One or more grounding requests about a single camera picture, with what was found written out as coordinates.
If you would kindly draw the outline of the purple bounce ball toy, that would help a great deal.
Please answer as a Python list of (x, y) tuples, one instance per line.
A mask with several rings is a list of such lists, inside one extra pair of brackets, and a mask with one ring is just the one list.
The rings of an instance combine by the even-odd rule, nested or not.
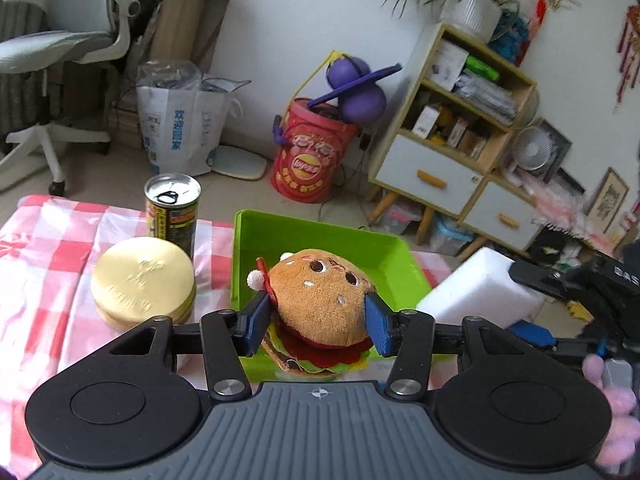
[(361, 58), (341, 54), (326, 68), (326, 82), (332, 91), (310, 100), (307, 108), (316, 112), (321, 105), (336, 101), (337, 114), (343, 122), (366, 128), (377, 122), (386, 111), (386, 94), (378, 82), (401, 70), (399, 63), (371, 70)]

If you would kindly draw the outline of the wooden shelf cabinet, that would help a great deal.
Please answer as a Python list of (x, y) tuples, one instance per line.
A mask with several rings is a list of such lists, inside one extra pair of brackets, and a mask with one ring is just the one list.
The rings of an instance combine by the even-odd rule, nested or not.
[(516, 125), (503, 124), (436, 80), (463, 52), (498, 72), (498, 85), (514, 99), (516, 117), (523, 117), (533, 79), (450, 25), (425, 29), (370, 162), (371, 197), (378, 204), (369, 224), (401, 197), (461, 220), (497, 168)]

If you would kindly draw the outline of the red chips barrel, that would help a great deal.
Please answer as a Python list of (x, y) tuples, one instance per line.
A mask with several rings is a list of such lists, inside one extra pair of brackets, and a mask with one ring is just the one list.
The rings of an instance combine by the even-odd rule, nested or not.
[(279, 148), (270, 182), (289, 200), (318, 204), (330, 197), (337, 170), (361, 129), (343, 122), (336, 106), (309, 108), (308, 102), (296, 98), (283, 117), (274, 118), (272, 132)]

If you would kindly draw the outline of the burger plush toy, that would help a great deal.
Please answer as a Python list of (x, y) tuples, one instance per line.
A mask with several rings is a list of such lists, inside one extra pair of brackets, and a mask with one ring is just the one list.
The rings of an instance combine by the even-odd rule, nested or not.
[(262, 258), (247, 286), (272, 301), (262, 348), (285, 373), (329, 379), (367, 365), (371, 279), (348, 260), (320, 249), (285, 252), (271, 268)]

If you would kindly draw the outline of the drink can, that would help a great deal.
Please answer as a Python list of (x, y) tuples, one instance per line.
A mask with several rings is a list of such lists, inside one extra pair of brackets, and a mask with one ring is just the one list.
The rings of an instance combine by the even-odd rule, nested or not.
[(144, 186), (148, 235), (180, 247), (194, 255), (198, 201), (202, 188), (186, 174), (158, 174)]

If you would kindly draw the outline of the pink plush toy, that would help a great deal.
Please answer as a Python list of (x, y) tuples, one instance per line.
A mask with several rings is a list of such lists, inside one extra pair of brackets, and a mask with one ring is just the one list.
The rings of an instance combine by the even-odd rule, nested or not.
[(600, 469), (620, 466), (630, 460), (639, 443), (639, 421), (631, 415), (637, 406), (637, 395), (629, 388), (605, 388), (603, 373), (604, 361), (600, 356), (590, 354), (582, 361), (582, 374), (605, 395), (612, 412), (608, 435), (596, 459)]

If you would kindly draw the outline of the white floor scale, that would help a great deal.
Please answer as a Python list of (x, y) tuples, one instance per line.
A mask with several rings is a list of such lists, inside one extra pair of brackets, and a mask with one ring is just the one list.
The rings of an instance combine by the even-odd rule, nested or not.
[(230, 145), (218, 145), (209, 152), (206, 162), (216, 174), (245, 181), (260, 180), (267, 170), (262, 156)]

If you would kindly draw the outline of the framed picture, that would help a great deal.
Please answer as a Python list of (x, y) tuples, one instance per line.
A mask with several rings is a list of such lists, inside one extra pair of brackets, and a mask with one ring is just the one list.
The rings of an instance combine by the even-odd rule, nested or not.
[(598, 231), (605, 233), (620, 210), (629, 186), (612, 167), (608, 167), (601, 184), (587, 209), (587, 219)]

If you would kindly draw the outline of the grey office chair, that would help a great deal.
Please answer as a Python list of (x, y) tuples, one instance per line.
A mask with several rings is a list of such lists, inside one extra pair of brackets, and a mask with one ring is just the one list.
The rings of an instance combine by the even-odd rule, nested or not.
[(48, 71), (64, 62), (99, 64), (123, 58), (131, 44), (130, 21), (140, 9), (138, 0), (3, 0), (26, 3), (43, 10), (49, 29), (18, 36), (1, 44), (1, 73), (21, 75), (40, 73), (35, 125), (6, 136), (11, 151), (1, 159), (3, 172), (13, 168), (35, 150), (41, 150), (52, 182), (49, 193), (61, 197), (65, 174), (58, 161), (55, 144), (96, 144), (106, 154), (111, 137), (105, 131), (85, 130), (57, 124), (51, 118)]

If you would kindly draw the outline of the green plastic bin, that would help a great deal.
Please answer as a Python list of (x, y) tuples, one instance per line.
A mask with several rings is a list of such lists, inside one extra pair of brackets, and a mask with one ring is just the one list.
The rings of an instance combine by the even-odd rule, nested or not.
[(395, 311), (414, 308), (432, 289), (422, 262), (400, 237), (245, 209), (234, 218), (232, 309), (244, 308), (253, 298), (246, 276), (258, 257), (272, 266), (284, 252), (302, 249), (322, 249), (355, 263)]

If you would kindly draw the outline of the small white desk fan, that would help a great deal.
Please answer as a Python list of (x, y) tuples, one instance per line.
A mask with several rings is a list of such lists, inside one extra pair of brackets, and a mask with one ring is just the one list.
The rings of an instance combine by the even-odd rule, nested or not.
[(523, 129), (512, 143), (511, 153), (514, 162), (524, 170), (542, 168), (552, 154), (553, 144), (550, 136), (539, 127)]

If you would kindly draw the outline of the low drawer cabinet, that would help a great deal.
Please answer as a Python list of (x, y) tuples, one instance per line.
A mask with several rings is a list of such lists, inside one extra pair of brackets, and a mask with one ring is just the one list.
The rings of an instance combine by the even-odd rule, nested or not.
[(536, 208), (535, 197), (490, 174), (465, 206), (460, 223), (486, 240), (525, 255), (541, 230), (534, 221)]

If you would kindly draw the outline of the gold lid snack jar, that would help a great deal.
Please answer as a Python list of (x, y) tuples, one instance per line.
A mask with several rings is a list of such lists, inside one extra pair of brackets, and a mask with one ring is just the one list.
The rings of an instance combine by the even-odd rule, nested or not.
[(154, 316), (184, 324), (194, 308), (193, 264), (186, 252), (167, 240), (122, 240), (94, 266), (90, 292), (101, 318), (116, 330), (129, 330)]

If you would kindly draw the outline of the white paper shopping bag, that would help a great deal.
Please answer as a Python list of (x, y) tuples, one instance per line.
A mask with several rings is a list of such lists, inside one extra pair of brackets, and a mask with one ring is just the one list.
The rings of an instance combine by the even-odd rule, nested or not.
[(234, 94), (248, 84), (203, 73), (190, 61), (141, 64), (137, 110), (154, 174), (211, 172), (228, 115), (243, 114)]

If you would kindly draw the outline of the pink checkered tablecloth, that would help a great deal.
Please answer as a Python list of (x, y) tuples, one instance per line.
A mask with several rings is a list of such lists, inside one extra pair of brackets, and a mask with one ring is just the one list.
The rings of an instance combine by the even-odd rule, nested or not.
[[(1, 465), (24, 479), (40, 465), (24, 422), (35, 388), (117, 337), (96, 312), (94, 264), (107, 248), (146, 232), (141, 211), (23, 197), (1, 229)], [(194, 315), (230, 306), (234, 222), (198, 222)], [(454, 270), (413, 252), (432, 287)]]

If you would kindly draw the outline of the white foam sponge block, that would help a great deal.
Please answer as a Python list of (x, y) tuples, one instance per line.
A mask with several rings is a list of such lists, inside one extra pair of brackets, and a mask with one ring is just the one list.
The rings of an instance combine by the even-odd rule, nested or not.
[(544, 295), (512, 280), (513, 263), (500, 252), (480, 248), (433, 288), (416, 310), (440, 324), (460, 325), (473, 315), (502, 328), (524, 320), (540, 308)]

